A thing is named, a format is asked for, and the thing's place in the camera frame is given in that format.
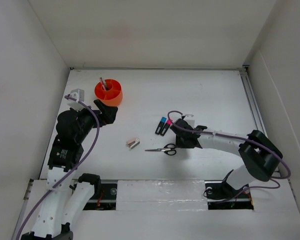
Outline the blue cap black highlighter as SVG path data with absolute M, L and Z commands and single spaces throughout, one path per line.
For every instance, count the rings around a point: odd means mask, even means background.
M 164 116 L 161 118 L 161 120 L 159 121 L 159 124 L 158 124 L 158 126 L 155 130 L 156 135 L 159 135 L 161 133 L 161 131 L 162 131 L 162 129 L 163 129 L 165 123 L 166 123 L 166 120 L 167 120 L 167 118 L 164 117 Z

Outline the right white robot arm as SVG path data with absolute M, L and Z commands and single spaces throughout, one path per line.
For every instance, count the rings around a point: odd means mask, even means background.
M 242 159 L 243 164 L 228 172 L 221 182 L 206 187 L 208 199 L 236 198 L 256 180 L 268 182 L 275 179 L 273 173 L 283 155 L 259 130 L 241 136 L 215 131 L 203 125 L 193 128 L 183 118 L 179 118 L 170 128 L 176 135 L 175 143 L 178 148 L 213 149 Z

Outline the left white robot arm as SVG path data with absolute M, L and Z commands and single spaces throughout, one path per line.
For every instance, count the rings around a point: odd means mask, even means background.
M 69 95 L 67 100 L 82 106 L 70 108 L 57 117 L 57 135 L 48 159 L 46 193 L 30 210 L 17 233 L 21 240 L 71 240 L 73 229 L 88 200 L 101 194 L 99 175 L 84 173 L 78 182 L 71 185 L 79 166 L 86 160 L 97 143 L 96 136 L 89 150 L 84 153 L 83 141 L 92 129 L 113 124 L 118 107 L 107 106 L 94 100 L 93 110 L 80 100 Z

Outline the black handled scissors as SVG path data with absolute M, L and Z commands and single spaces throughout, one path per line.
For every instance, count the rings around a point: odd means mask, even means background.
M 174 156 L 177 153 L 176 145 L 174 143 L 169 143 L 162 148 L 146 149 L 146 152 L 163 152 L 168 156 Z

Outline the pink cap black highlighter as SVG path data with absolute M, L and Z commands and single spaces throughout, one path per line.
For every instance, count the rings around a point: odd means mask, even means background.
M 164 136 L 167 133 L 170 126 L 171 126 L 171 121 L 167 120 L 166 123 L 164 124 L 164 126 L 162 127 L 161 132 L 159 134 L 161 136 Z

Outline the pink white pen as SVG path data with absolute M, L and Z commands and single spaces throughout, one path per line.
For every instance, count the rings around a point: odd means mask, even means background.
M 109 88 L 108 88 L 108 85 L 107 85 L 106 81 L 103 79 L 102 82 L 103 82 L 105 90 L 108 91 Z

